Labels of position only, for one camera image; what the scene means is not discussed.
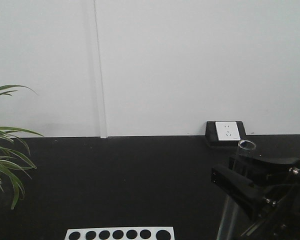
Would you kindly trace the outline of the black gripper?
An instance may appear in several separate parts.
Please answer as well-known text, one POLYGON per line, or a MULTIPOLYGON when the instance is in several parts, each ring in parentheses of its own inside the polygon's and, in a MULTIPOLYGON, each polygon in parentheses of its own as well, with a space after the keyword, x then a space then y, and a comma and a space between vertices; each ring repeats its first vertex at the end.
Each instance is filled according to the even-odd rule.
POLYGON ((300 159, 232 155, 228 167, 215 165, 211 181, 252 220, 239 238, 300 240, 300 173, 290 172, 300 168, 300 159))

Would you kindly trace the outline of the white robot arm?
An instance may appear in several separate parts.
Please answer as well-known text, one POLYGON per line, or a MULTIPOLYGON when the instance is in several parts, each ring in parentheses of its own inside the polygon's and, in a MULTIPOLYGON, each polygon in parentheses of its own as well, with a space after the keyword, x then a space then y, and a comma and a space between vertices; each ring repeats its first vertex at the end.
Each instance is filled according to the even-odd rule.
POLYGON ((241 140, 228 166, 211 169, 226 193, 218 240, 300 240, 300 158, 256 156, 241 140))

